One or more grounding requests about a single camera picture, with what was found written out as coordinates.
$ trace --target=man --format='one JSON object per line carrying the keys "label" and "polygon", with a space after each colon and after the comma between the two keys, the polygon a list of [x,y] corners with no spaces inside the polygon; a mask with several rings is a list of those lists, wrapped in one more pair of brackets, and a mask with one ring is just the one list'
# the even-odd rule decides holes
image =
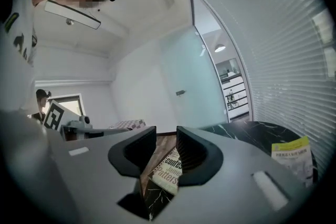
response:
{"label": "man", "polygon": [[[34,7],[44,0],[13,0],[12,11],[0,27],[0,109],[38,112],[34,96],[34,57],[37,37]],[[105,0],[55,0],[64,5],[93,7]]]}
{"label": "man", "polygon": [[45,90],[38,89],[36,91],[36,99],[37,99],[37,105],[38,105],[38,113],[32,115],[32,119],[37,119],[42,124],[44,121],[44,118],[46,117],[45,113],[42,111],[43,108],[46,107],[48,98],[51,97],[51,92],[46,93]]}

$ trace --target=white ceiling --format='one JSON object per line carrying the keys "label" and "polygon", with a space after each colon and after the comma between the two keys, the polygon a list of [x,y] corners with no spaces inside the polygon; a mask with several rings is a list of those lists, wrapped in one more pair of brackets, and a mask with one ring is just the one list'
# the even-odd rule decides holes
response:
{"label": "white ceiling", "polygon": [[190,0],[116,0],[81,12],[101,21],[94,30],[35,8],[35,31],[39,46],[57,46],[119,59],[139,46],[137,40],[156,38],[191,23]]}

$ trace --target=robotic device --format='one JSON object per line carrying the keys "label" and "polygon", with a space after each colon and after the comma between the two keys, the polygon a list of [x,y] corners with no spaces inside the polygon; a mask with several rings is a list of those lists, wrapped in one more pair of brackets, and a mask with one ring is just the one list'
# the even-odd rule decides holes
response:
{"label": "robotic device", "polygon": [[[22,124],[13,124],[20,120]],[[10,175],[41,210],[68,223],[147,223],[139,177],[156,148],[156,128],[64,142],[24,115],[0,113]],[[157,223],[280,223],[307,190],[258,148],[177,127],[183,175]]]}

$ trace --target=black marble table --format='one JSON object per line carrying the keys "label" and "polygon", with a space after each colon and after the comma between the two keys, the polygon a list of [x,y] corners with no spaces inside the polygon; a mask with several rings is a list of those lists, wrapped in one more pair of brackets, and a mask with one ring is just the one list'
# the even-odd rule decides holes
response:
{"label": "black marble table", "polygon": [[[266,122],[232,122],[205,127],[202,128],[202,130],[244,141],[261,149],[269,156],[271,156],[272,144],[288,143],[300,138],[299,135],[287,128]],[[318,180],[318,170],[313,153],[312,160],[313,182],[315,183]],[[149,180],[144,194],[144,200],[150,218],[155,218],[173,198],[174,196],[172,194],[166,192]]]}

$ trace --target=wooden floor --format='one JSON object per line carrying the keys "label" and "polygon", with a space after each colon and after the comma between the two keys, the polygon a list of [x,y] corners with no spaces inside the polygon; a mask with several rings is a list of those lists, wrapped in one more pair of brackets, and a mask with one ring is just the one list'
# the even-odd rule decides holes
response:
{"label": "wooden floor", "polygon": [[160,160],[176,146],[176,135],[158,136],[156,150],[140,176],[141,188],[144,194],[148,184],[148,174],[159,164]]}

